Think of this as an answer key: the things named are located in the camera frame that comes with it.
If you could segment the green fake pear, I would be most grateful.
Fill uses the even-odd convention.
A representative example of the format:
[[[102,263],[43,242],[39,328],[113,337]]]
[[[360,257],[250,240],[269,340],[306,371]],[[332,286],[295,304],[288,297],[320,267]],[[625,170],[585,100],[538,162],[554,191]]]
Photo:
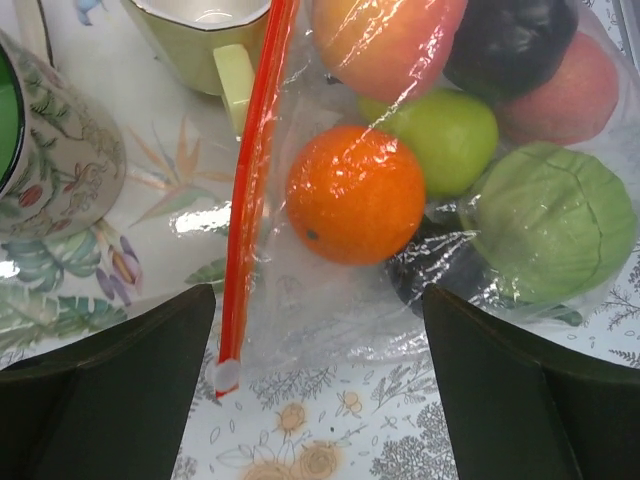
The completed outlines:
[[[499,129],[492,109],[466,92],[435,88],[401,105],[358,99],[373,127],[397,137],[416,156],[432,198],[463,194],[492,160]]]

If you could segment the fake peach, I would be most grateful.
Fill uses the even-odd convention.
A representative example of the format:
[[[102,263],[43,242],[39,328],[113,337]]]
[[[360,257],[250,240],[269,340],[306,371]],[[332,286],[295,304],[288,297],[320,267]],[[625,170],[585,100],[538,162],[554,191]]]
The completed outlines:
[[[496,108],[503,133],[522,144],[575,144],[598,135],[619,100],[613,61],[591,36],[576,33],[554,76],[529,94]]]
[[[327,70],[385,104],[429,90],[448,60],[465,0],[313,1],[313,42]]]

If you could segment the green fake cabbage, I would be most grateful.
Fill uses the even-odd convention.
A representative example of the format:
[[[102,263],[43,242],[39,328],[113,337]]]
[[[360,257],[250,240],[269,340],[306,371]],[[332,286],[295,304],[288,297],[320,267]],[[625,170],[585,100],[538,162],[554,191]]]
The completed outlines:
[[[638,218],[622,180],[598,158],[533,142],[495,162],[459,203],[462,225],[496,287],[558,304],[595,289],[627,261]]]

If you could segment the orange fake fruit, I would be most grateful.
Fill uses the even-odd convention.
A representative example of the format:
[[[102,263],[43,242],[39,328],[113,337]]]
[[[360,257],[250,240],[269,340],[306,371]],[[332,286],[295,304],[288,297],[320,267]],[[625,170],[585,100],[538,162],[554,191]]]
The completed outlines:
[[[416,232],[426,205],[412,151],[390,134],[356,125],[333,127],[302,147],[285,191],[301,242],[343,265],[392,257]]]

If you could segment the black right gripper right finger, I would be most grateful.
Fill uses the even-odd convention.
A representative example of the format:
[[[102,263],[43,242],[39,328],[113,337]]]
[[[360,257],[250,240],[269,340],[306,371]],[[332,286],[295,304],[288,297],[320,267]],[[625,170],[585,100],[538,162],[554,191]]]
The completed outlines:
[[[462,479],[636,479],[639,372],[430,285],[424,323]]]

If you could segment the clear zip top bag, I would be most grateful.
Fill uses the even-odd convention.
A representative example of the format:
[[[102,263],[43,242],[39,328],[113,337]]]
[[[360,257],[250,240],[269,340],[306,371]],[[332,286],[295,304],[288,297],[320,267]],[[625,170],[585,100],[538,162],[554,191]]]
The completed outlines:
[[[639,75],[587,1],[276,1],[231,214],[219,393],[428,348],[428,288],[579,327],[639,244]]]

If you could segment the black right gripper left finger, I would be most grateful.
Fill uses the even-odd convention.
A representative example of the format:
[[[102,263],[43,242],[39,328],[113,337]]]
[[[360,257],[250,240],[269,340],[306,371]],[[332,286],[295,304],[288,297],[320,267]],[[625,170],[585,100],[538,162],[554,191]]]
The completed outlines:
[[[192,287],[3,369],[2,478],[170,478],[215,309]]]

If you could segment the dark purple fake fruit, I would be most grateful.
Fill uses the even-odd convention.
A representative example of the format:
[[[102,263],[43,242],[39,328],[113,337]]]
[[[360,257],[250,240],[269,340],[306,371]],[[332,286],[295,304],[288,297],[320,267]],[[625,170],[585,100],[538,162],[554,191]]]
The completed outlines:
[[[444,75],[490,104],[517,99],[553,77],[577,26],[575,1],[472,0]]]

